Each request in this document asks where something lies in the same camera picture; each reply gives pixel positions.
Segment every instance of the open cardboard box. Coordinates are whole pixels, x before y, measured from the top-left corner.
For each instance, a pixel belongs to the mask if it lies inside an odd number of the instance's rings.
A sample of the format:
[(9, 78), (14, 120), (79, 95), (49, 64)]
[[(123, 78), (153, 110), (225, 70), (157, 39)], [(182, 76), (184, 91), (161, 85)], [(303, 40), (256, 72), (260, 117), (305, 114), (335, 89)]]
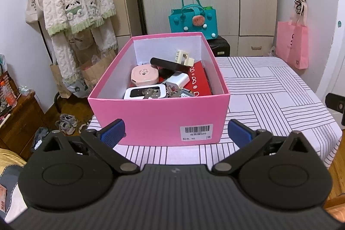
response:
[[(123, 100), (132, 69), (152, 57), (175, 61), (178, 50), (202, 61), (212, 96)], [(230, 93), (202, 33), (173, 33), (133, 37), (117, 55), (88, 100), (104, 128), (120, 118), (130, 146), (190, 146), (220, 141)]]

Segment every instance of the striped tablecloth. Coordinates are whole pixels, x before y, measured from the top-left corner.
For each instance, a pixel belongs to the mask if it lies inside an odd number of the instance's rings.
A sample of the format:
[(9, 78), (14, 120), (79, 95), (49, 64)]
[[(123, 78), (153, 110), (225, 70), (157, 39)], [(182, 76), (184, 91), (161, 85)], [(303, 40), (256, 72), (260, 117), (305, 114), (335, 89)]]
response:
[[(302, 131), (329, 167), (342, 132), (327, 108), (304, 81), (281, 59), (274, 57), (217, 58), (230, 90), (230, 104), (218, 144), (187, 147), (117, 145), (114, 150), (144, 167), (145, 164), (207, 164), (211, 168), (238, 147), (229, 138), (227, 124), (237, 119), (274, 135)], [(101, 129), (94, 116), (89, 128)]]

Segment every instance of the silver cabinet handle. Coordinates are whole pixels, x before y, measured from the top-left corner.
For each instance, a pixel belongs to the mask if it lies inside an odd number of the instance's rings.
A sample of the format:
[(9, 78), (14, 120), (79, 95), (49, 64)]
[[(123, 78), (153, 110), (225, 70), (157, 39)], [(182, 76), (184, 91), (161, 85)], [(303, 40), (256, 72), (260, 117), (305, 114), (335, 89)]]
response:
[(259, 46), (259, 47), (253, 47), (253, 46), (251, 46), (251, 49), (252, 49), (252, 50), (261, 50), (261, 49), (262, 49), (262, 46)]

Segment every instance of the white power bank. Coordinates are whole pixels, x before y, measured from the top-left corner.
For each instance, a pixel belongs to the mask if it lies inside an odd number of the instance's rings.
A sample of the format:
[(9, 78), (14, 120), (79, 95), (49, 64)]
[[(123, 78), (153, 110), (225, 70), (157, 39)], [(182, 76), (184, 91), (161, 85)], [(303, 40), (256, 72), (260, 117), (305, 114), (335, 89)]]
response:
[(184, 87), (189, 82), (189, 76), (186, 73), (175, 72), (171, 77), (169, 77), (165, 82), (170, 82), (176, 84), (179, 88)]
[(145, 89), (156, 89), (160, 91), (159, 99), (165, 98), (167, 95), (167, 89), (163, 84), (156, 84), (156, 85), (148, 85), (148, 86), (139, 86), (139, 87), (132, 87), (128, 88), (125, 92), (124, 100), (143, 100), (144, 94), (143, 91)]

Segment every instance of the clothes rack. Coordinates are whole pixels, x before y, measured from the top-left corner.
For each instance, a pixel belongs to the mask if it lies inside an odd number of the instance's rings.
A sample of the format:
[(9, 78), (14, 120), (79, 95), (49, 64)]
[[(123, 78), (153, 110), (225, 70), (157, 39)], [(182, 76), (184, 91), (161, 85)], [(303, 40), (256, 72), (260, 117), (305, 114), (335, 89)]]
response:
[[(48, 47), (48, 45), (47, 45), (47, 41), (46, 41), (46, 39), (45, 39), (45, 37), (44, 37), (44, 33), (43, 33), (43, 30), (42, 30), (42, 26), (41, 26), (40, 21), (38, 21), (38, 27), (39, 27), (39, 29), (40, 29), (41, 36), (42, 36), (42, 39), (43, 39), (45, 48), (46, 48), (46, 50), (47, 50), (47, 52), (48, 52), (49, 58), (50, 58), (50, 60), (51, 60), (51, 63), (53, 64), (53, 63), (54, 63), (54, 62), (53, 62), (53, 56), (51, 55), (51, 52), (50, 52), (49, 47)], [(55, 108), (56, 108), (56, 110), (58, 111), (58, 113), (61, 113), (61, 108), (60, 108), (60, 106), (58, 105), (58, 98), (59, 98), (59, 97), (60, 97), (60, 93), (57, 92), (56, 95), (55, 95), (55, 97), (54, 97), (54, 105), (55, 105)]]

